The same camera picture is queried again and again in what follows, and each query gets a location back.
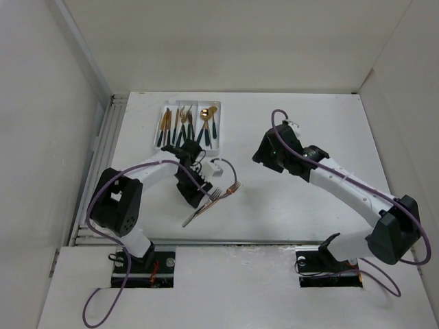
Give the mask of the silver fork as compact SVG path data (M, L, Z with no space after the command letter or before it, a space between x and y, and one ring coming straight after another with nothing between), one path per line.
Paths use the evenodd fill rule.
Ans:
M206 201L206 203L201 206L199 209L197 209L192 215L190 215L185 222L182 224L182 227L185 228L187 225L189 225L189 223L196 217L198 216L203 210L206 210L208 206L211 206L213 204L214 201L216 201L220 195L222 194L222 190L220 188L216 188L213 191L213 198L209 199L208 201Z

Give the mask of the rose gold fork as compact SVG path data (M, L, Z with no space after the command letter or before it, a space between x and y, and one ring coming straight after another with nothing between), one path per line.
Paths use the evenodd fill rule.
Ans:
M219 201L221 201L222 199L225 199L227 197L229 197L230 195L232 195L233 193L235 193L237 191L237 189L241 186L240 182L235 182L233 185L231 185L228 189L226 189L226 192L221 194L220 197L213 202L213 204L211 206L213 206L214 204L218 203Z

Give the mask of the gold knife green handle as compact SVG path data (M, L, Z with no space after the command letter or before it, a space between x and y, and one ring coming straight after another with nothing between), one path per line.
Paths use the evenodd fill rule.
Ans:
M166 142L165 145L171 144L171 110L167 108L167 118L166 118L166 127L165 127L165 133L166 133Z
M171 137L172 145L176 144L179 120L180 120L180 108L177 108L176 113L175 113L175 118L174 118L174 129L173 129L173 133L172 133L172 137Z
M158 133L158 139L156 142L156 146L160 147L162 144L162 140L163 140L163 132L166 126L166 119L167 119L167 113L164 112L163 113L163 118L161 119L161 123L160 123L160 127L159 127L159 133Z

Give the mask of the gold spoon green handle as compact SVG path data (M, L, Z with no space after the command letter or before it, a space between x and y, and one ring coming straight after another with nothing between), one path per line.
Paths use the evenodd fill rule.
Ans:
M197 143L200 143L200 141L201 141L203 131L205 130L205 125L210 118L209 115L210 115L210 112L209 112L208 108L204 108L200 112L200 118L202 119L203 124L202 124L202 128L199 131L198 137L196 139Z
M213 139L217 138L217 128L216 128L216 123L215 123L215 113L217 111L217 107L216 106L211 106L209 107L209 112L211 115L211 119L212 119L212 137Z
M205 140L205 145L207 147L211 147L211 137L210 137L209 121L208 120L206 120L204 122L204 140Z

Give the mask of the white three-compartment cutlery tray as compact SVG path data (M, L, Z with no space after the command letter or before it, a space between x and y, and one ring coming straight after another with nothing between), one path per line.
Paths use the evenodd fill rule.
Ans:
M160 147L156 146L156 142L158 139L158 133L159 133L159 127L160 127L160 123L161 123L161 119L163 118L163 113L167 112L167 108L169 108L171 110L171 137L172 137L172 133L173 133L173 129L174 129L174 118L175 118L175 113L176 113L176 109L177 108L181 108L185 106L185 109L188 110L189 107L191 107L191 111L192 111L192 117L193 117L193 140L192 141L196 141L199 131L202 128L202 119L200 118L200 112L202 109L204 108L208 108L211 106L216 106L217 107L217 111L215 113L215 123L216 123L216 128L217 128L217 138L213 139L212 137L212 119L211 119L211 115L209 118L209 130L210 130L210 137L211 137L211 147L207 147L205 145L205 140L204 140L204 131L203 131L203 135L201 138L200 143L198 143L198 145L206 152L207 156L216 156L219 154L220 152L220 123L221 123L221 114L222 114L222 106L221 103L218 101L195 101L195 100L189 100L189 101L166 101L160 109L160 115L159 115L159 120L157 123L157 128L156 128L156 133L154 136L154 142L153 142L153 147L154 149L161 149L162 147L166 146L165 142L166 142L166 133L165 133L165 129L163 132L163 140L162 140L162 144ZM178 123L178 131L177 131L177 137L178 137L178 133L180 131L180 120Z

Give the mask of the gold fork green handle front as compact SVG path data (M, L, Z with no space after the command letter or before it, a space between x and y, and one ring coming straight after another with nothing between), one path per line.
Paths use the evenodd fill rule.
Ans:
M182 134L183 141L186 141L188 139L187 132L186 132L186 122L189 119L189 114L191 112L191 107L189 107L188 110L185 109L185 106L183 106L180 110L180 132Z

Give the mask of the gold fork green handle crossed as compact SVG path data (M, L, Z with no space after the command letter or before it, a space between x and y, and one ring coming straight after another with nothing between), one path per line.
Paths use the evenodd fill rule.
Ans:
M192 117L192 111L191 108L187 110L187 138L189 140L193 140L193 117Z

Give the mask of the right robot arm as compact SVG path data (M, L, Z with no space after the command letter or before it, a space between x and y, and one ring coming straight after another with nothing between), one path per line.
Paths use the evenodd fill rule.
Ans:
M372 256L394 265L421 237L414 199L407 195L401 199L377 195L366 183L350 178L324 150L315 145L303 147L286 121L265 133L252 159L279 173L288 171L325 190L370 226L367 230L335 233L327 238L318 252L319 265L324 269L335 269L351 258Z

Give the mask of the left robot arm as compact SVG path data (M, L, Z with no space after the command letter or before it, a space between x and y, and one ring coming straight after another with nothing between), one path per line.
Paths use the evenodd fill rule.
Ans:
M86 220L112 232L110 239L128 253L130 264L137 271L144 272L152 267L155 249L137 225L143 192L174 176L176 188L185 201L197 208L213 188L206 178L191 168L201 152L201 146L187 140L181 147L162 147L146 163L123 171L107 168L102 172L88 205Z

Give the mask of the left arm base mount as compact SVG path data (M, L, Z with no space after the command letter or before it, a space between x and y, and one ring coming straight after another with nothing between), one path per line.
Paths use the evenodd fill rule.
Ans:
M128 257L121 248L108 255L113 262L110 286L120 288L128 270ZM174 287L174 269L176 265L176 249L158 246L147 257L131 257L132 266L125 288L168 289Z

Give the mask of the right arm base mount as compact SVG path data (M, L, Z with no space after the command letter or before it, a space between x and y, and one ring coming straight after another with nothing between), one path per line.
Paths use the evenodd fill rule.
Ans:
M318 249L296 251L294 269L301 288L362 288L361 274L357 261L339 262L330 253Z

